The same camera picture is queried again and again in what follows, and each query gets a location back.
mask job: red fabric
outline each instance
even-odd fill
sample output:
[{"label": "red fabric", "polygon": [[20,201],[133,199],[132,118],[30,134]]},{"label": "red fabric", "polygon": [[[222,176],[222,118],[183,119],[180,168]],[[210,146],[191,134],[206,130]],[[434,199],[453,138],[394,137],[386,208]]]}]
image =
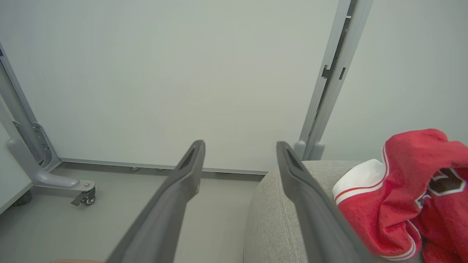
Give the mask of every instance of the red fabric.
[{"label": "red fabric", "polygon": [[468,147],[429,129],[397,134],[383,151],[381,187],[338,203],[367,248],[403,260],[423,236],[426,263],[468,263]]}]

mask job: white stripe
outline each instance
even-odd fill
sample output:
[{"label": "white stripe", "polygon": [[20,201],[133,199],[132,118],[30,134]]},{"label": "white stripe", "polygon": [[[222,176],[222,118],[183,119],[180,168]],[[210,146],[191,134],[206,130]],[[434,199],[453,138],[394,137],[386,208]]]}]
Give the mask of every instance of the white stripe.
[{"label": "white stripe", "polygon": [[[411,223],[411,221],[407,220],[407,222],[414,228],[414,230],[416,230],[416,233],[419,236],[419,240],[421,240],[421,234],[419,233],[418,229],[413,225],[413,223]],[[417,252],[416,251],[416,242],[414,242],[413,237],[409,233],[408,233],[408,236],[411,239],[411,248],[406,253],[398,255],[398,256],[381,256],[381,257],[386,258],[388,260],[397,261],[397,260],[409,259],[412,256],[414,256],[416,254],[416,252]]]},{"label": "white stripe", "polygon": [[347,198],[350,198],[352,196],[372,192],[372,191],[375,191],[375,190],[379,189],[380,187],[382,187],[383,182],[385,181],[385,177],[387,177],[388,174],[390,173],[390,167],[388,165],[388,157],[387,157],[387,152],[385,150],[385,146],[383,147],[383,155],[384,155],[383,161],[385,162],[385,169],[387,171],[386,171],[385,175],[383,176],[384,179],[382,180],[382,182],[380,182],[378,185],[376,185],[376,186],[374,186],[372,188],[356,189],[356,190],[351,190],[349,192],[346,192],[346,193],[342,194],[340,197],[338,197],[338,199],[336,199],[336,205],[339,205],[343,200],[345,200]]}]

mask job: black caster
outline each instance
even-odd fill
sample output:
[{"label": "black caster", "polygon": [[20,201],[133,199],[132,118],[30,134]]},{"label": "black caster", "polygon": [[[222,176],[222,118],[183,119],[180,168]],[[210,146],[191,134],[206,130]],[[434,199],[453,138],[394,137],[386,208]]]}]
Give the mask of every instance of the black caster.
[{"label": "black caster", "polygon": [[79,205],[81,203],[85,205],[92,205],[94,201],[96,200],[96,188],[93,188],[89,191],[86,192],[81,192],[80,195],[78,195],[75,200],[72,201],[72,204],[74,205]]}]

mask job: gray floor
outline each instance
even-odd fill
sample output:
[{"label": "gray floor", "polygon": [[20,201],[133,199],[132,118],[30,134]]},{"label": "gray floor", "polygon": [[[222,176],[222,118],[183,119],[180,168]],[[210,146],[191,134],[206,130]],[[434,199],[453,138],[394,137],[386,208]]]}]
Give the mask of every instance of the gray floor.
[{"label": "gray floor", "polygon": [[[0,262],[104,261],[169,172],[129,170],[82,164],[55,169],[95,181],[96,202],[74,206],[70,192],[33,188],[31,203],[0,215]],[[260,179],[204,173],[200,192],[188,203],[174,261],[241,263],[245,218]]]}]

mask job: gray upholstered seat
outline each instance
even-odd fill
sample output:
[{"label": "gray upholstered seat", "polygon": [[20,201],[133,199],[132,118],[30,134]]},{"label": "gray upholstered seat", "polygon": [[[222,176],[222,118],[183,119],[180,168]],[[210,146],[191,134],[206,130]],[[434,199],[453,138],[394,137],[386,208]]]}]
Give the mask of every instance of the gray upholstered seat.
[{"label": "gray upholstered seat", "polygon": [[[328,197],[355,161],[305,161],[310,174]],[[379,263],[392,262],[375,256]],[[278,169],[269,172],[258,185],[249,208],[246,224],[245,263],[306,263],[307,256],[294,204],[283,192]],[[400,262],[420,263],[421,255]]]}]

